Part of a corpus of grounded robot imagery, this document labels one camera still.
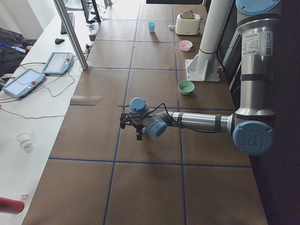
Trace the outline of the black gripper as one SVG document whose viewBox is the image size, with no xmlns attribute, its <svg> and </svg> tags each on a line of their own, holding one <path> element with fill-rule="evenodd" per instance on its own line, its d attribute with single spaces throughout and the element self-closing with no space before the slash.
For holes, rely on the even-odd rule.
<svg viewBox="0 0 300 225">
<path fill-rule="evenodd" d="M 121 129 L 125 129 L 125 126 L 133 126 L 134 128 L 136 128 L 136 139 L 138 141 L 142 140 L 142 128 L 144 127 L 144 125 L 142 125 L 139 121 L 138 121 L 139 117 L 137 118 L 133 118 L 129 115 L 129 113 L 121 113 L 120 115 L 120 127 Z"/>
</svg>

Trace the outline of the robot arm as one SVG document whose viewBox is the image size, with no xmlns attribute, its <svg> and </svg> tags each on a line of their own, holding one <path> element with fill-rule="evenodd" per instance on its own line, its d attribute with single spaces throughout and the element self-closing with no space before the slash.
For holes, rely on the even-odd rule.
<svg viewBox="0 0 300 225">
<path fill-rule="evenodd" d="M 167 127 L 186 128 L 203 133 L 229 132 L 239 150 L 260 156 L 271 150 L 275 132 L 274 112 L 267 108 L 265 87 L 273 78 L 269 70 L 273 54 L 273 31 L 281 15 L 279 0 L 237 0 L 237 31 L 241 34 L 240 106 L 229 116 L 156 112 L 143 98 L 133 98 L 129 112 L 120 116 L 120 127 L 133 126 L 136 138 L 143 132 L 160 136 Z"/>
</svg>

